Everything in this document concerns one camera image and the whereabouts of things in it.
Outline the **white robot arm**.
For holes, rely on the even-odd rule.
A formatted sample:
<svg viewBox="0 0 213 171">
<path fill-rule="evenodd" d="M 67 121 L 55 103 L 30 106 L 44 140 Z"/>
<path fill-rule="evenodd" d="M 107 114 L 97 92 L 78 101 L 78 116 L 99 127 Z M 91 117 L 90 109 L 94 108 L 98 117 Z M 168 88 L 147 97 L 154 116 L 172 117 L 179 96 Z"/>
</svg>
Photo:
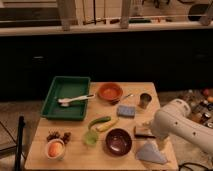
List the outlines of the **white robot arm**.
<svg viewBox="0 0 213 171">
<path fill-rule="evenodd" d="M 174 99 L 155 112 L 150 130 L 160 140 L 175 134 L 213 156 L 213 129 L 189 120 L 190 113 L 184 100 Z"/>
</svg>

